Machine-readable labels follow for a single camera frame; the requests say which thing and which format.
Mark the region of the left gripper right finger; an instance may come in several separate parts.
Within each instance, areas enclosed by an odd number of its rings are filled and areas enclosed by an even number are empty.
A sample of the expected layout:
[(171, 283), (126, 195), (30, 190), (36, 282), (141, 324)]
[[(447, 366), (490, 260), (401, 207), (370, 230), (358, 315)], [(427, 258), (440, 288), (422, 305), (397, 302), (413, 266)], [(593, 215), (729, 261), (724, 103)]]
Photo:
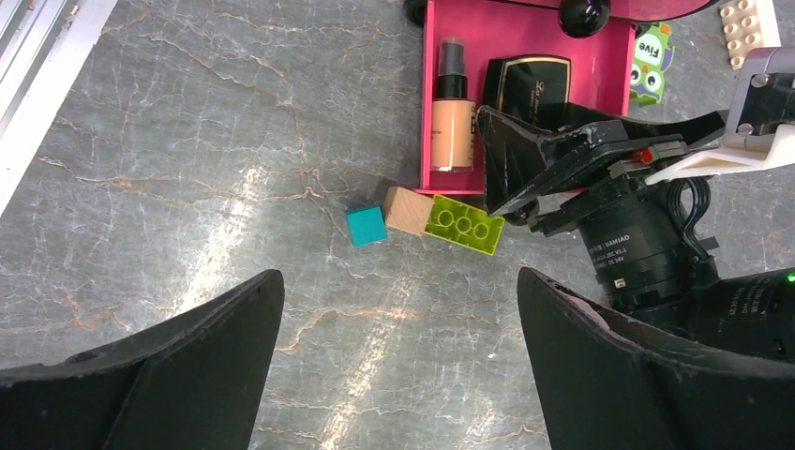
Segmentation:
[(794, 273), (724, 279), (673, 333), (531, 268), (517, 304), (555, 449), (790, 449)]

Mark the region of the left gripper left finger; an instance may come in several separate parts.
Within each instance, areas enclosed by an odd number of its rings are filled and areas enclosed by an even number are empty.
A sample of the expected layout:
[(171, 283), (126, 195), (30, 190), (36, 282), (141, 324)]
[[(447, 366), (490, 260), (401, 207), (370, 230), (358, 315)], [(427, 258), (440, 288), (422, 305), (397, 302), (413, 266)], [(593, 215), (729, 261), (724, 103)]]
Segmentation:
[(284, 306), (270, 269), (141, 332), (1, 373), (5, 449), (245, 449)]

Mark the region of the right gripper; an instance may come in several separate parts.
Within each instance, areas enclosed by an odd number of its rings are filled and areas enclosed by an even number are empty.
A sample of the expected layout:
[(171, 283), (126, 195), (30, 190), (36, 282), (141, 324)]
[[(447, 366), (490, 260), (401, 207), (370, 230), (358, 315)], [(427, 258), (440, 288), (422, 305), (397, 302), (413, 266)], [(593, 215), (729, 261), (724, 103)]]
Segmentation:
[(651, 176), (719, 137), (727, 118), (654, 123), (571, 104), (556, 128), (543, 129), (484, 106), (476, 121), (487, 211), (545, 236), (578, 231), (617, 309), (674, 302), (718, 279), (715, 243), (695, 233), (711, 191), (703, 175)]

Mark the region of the black compact case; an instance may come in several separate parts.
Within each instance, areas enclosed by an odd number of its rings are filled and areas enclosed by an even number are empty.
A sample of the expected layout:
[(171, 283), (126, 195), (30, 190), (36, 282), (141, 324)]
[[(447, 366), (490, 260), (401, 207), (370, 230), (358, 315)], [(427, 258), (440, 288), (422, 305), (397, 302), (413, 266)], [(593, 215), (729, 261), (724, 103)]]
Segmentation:
[(491, 59), (483, 104), (535, 127), (563, 125), (570, 94), (571, 61), (545, 54)]

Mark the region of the foundation bottle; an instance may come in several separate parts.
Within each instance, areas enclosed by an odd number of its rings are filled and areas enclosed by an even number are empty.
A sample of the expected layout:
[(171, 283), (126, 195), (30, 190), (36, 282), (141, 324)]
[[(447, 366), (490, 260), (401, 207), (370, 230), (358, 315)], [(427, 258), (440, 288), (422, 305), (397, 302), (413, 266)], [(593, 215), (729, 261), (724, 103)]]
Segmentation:
[(473, 168), (475, 103), (470, 99), (466, 42), (446, 37), (438, 47), (438, 69), (431, 107), (431, 170), (452, 173)]

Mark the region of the black pink drawer organizer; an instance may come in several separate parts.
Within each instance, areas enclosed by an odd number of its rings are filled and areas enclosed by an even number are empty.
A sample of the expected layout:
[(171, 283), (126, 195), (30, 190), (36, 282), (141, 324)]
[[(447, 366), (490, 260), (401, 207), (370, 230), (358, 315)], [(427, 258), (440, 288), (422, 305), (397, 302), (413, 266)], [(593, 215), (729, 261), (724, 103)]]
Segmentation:
[(630, 64), (636, 31), (643, 23), (666, 22), (701, 11), (707, 1), (612, 1), (606, 25), (595, 35), (567, 36), (560, 27), (557, 1), (406, 1), (407, 19), (424, 30), (421, 163), (418, 192), (479, 195), (485, 189), (483, 150), (465, 172), (431, 168), (431, 107), (445, 38), (461, 38), (469, 97), (482, 101), (488, 61), (525, 54), (567, 58), (570, 98), (605, 113), (629, 111)]

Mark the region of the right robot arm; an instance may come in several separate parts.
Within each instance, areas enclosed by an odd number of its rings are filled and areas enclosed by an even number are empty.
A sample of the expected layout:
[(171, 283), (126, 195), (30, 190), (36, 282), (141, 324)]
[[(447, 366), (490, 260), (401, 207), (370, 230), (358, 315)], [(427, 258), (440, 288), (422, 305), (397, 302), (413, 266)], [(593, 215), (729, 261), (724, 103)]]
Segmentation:
[(735, 353), (794, 359), (794, 272), (720, 278), (696, 226), (704, 175), (652, 183), (725, 129), (725, 112), (645, 122), (566, 104), (549, 129), (484, 106), (476, 120), (487, 210), (534, 233), (578, 231), (610, 306), (673, 335)]

